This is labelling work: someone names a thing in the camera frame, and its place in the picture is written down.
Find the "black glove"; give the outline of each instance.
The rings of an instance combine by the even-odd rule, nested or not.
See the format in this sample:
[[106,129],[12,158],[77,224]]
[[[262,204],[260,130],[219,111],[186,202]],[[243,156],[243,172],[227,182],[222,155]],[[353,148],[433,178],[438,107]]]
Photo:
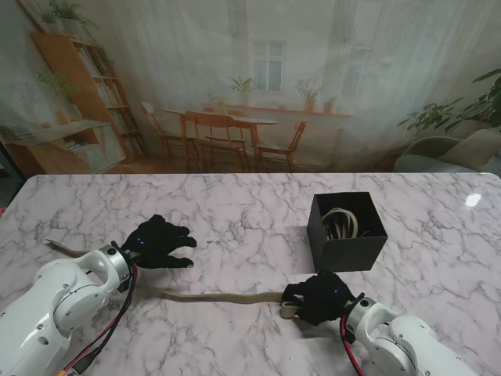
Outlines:
[[305,282],[288,284],[282,294],[282,302],[299,306],[297,315],[311,325],[340,318],[346,303],[354,300],[355,297],[341,278],[326,270],[309,277]]
[[138,262],[141,268],[187,268],[193,266],[193,261],[169,256],[169,253],[180,247],[196,247],[196,240],[188,234],[186,227],[165,222],[164,217],[155,214],[128,236],[122,249],[141,254]]

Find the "black box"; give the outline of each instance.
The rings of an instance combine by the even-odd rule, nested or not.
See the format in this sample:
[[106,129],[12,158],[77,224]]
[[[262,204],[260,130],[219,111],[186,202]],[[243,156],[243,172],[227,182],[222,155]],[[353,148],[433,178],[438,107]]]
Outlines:
[[[363,232],[368,231],[366,235],[354,239],[327,240],[322,217],[333,208],[352,212],[359,228]],[[307,230],[317,272],[370,270],[388,239],[369,192],[316,194]]]

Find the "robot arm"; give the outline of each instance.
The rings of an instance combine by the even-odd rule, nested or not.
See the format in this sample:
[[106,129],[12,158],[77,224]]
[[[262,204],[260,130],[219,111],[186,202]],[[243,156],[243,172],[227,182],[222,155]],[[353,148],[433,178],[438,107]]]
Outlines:
[[[283,302],[298,307],[310,324],[341,319],[341,333],[359,341],[386,376],[478,376],[451,349],[437,341],[421,319],[398,315],[385,305],[360,295],[357,299],[338,275],[321,271],[299,284],[289,284]],[[343,337],[348,355],[348,340]]]
[[72,330],[89,322],[129,274],[124,257],[111,246],[41,267],[33,287],[0,313],[1,375],[53,376]]
[[[115,289],[127,290],[131,274],[134,284],[132,264],[148,269],[193,266],[188,258],[170,256],[177,248],[196,247],[196,240],[188,235],[186,227],[154,215],[121,248],[114,244],[41,267],[33,287],[0,311],[0,376],[54,376],[70,346],[72,330],[89,322]],[[93,281],[85,269],[101,281]],[[83,362],[79,369],[85,370],[95,359],[127,307],[122,306],[103,342],[73,366],[75,371],[78,363]]]
[[420,318],[398,315],[363,298],[351,310],[346,328],[385,375],[478,376]]

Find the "potted plant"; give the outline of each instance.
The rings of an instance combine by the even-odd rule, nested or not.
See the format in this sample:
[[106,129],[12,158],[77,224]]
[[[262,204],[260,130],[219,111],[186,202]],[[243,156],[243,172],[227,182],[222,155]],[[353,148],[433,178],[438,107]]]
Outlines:
[[218,105],[215,108],[216,114],[227,115],[226,101],[223,97],[218,98]]
[[304,111],[313,112],[315,110],[316,99],[323,90],[323,85],[319,84],[315,79],[306,78],[297,80],[294,88],[305,98]]
[[323,112],[324,112],[324,114],[332,114],[332,111],[334,109],[334,104],[336,103],[336,99],[337,99],[336,96],[331,96],[329,98],[329,100],[327,100],[323,104]]
[[97,25],[93,23],[89,18],[82,16],[77,12],[80,4],[76,2],[70,2],[70,0],[62,0],[58,3],[56,0],[50,0],[49,5],[52,8],[53,13],[61,19],[66,30],[75,34],[82,40],[88,40],[90,33],[88,32],[87,25],[92,25],[96,28]]
[[209,92],[207,94],[207,107],[216,108],[218,106],[219,97],[215,92]]
[[251,93],[256,89],[251,85],[252,82],[254,82],[254,79],[248,78],[247,80],[244,80],[240,76],[237,78],[232,76],[229,77],[235,83],[235,85],[232,85],[232,90],[237,91],[240,94],[240,104],[242,106],[249,107],[249,104],[251,103]]
[[80,91],[77,86],[67,80],[66,77],[50,70],[38,72],[38,80],[63,101],[64,108],[56,111],[58,124],[64,125],[70,121],[82,119],[78,108],[70,102],[70,96]]
[[61,20],[56,17],[51,9],[44,10],[41,15],[41,20],[47,25],[47,28],[53,34],[64,34],[64,26]]
[[[412,112],[408,114],[408,118],[403,121],[400,121],[397,124],[397,127],[404,125],[408,122],[411,124],[407,126],[407,130],[410,131],[414,129],[415,134],[430,128],[433,125],[433,129],[438,129],[445,125],[452,118],[452,110],[454,109],[453,105],[458,103],[462,98],[456,99],[454,102],[450,104],[446,104],[444,106],[437,106],[436,103],[430,103],[423,107],[422,112]],[[454,121],[452,124],[445,127],[445,131],[454,128],[461,122]]]
[[463,108],[458,118],[476,121],[477,124],[486,123],[491,128],[501,126],[501,69],[492,70],[476,78],[473,83],[495,76],[499,77],[494,82],[494,85],[471,105]]

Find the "red cable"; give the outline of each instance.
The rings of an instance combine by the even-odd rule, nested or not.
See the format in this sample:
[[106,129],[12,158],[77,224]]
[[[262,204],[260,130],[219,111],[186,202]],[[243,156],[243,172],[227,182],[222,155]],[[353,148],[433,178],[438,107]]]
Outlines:
[[[102,336],[104,336],[104,334],[111,328],[111,325],[113,325],[113,323],[117,320],[117,317],[115,317],[113,320],[111,320],[111,322],[108,324],[107,327],[104,328],[103,331],[101,331],[101,333],[99,333],[99,335],[97,336],[97,339],[100,339]],[[75,359],[71,360],[71,362],[68,363],[67,366],[64,367],[64,370],[65,371],[68,371],[73,365],[76,364],[76,362],[78,362],[86,353],[87,351],[92,347],[94,343],[91,343],[90,345],[88,345],[87,347],[85,347],[81,352],[80,352],[80,355],[78,355]]]
[[362,369],[360,368],[359,364],[357,363],[357,359],[355,359],[355,356],[353,355],[350,344],[344,338],[344,333],[346,331],[346,316],[343,316],[341,318],[340,331],[341,331],[341,340],[343,342],[344,349],[346,350],[346,353],[348,354],[348,357],[350,358],[351,364],[355,368],[355,371],[357,372],[358,376],[364,376]]
[[[135,271],[135,275],[137,277],[139,277],[139,269],[138,269],[138,266],[136,264],[133,265],[134,266],[134,271]],[[76,358],[74,358],[73,360],[71,360],[71,362],[68,363],[67,366],[64,367],[64,370],[65,371],[68,371],[70,368],[72,368],[73,365],[76,364],[76,362],[78,362],[81,358],[84,357],[85,354],[87,354],[87,352],[89,351],[89,349],[96,343],[96,341],[98,341],[102,336],[104,336],[104,334],[111,328],[111,326],[114,324],[115,321],[117,321],[117,318],[118,316],[116,316],[109,324],[107,327],[104,328],[103,331],[101,331],[101,333],[99,333],[99,335],[97,336],[97,338],[90,344],[88,345],[87,347],[85,347],[79,355],[77,355]]]

